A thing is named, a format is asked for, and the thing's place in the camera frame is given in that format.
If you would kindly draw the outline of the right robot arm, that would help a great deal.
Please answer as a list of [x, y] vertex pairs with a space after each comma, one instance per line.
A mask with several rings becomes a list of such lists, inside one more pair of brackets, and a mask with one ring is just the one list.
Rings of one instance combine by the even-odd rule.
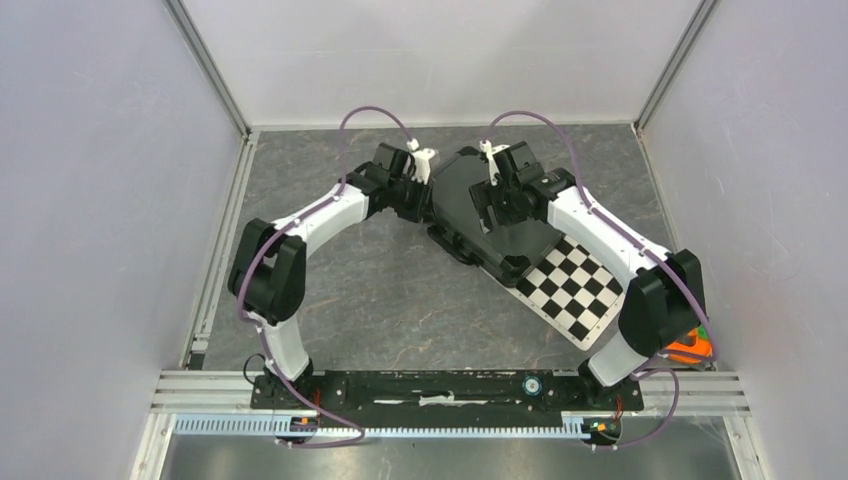
[[543, 222], [586, 248], [625, 289], [616, 335], [586, 361], [577, 382], [580, 400], [602, 408], [618, 383], [706, 321], [700, 263], [687, 250], [645, 240], [591, 196], [577, 171], [545, 170], [527, 143], [483, 140], [480, 150], [488, 177], [469, 194], [484, 233]]

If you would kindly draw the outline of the black poker set case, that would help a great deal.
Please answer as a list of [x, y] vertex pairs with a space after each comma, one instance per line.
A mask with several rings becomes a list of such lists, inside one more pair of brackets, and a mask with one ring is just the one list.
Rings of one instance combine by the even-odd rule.
[[532, 218], [512, 225], [498, 221], [494, 203], [474, 197], [488, 180], [489, 168], [473, 147], [437, 167], [426, 233], [454, 260], [513, 288], [552, 252], [562, 233]]

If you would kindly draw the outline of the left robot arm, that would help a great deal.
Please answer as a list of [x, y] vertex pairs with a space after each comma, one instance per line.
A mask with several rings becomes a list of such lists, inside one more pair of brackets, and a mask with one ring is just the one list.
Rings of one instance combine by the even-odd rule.
[[296, 314], [306, 290], [307, 261], [347, 228], [391, 209], [418, 223], [426, 214], [438, 157], [414, 141], [399, 149], [381, 143], [372, 160], [344, 175], [330, 191], [301, 210], [274, 221], [255, 218], [238, 243], [227, 282], [241, 319], [260, 338], [275, 392], [290, 407], [306, 405], [314, 381]]

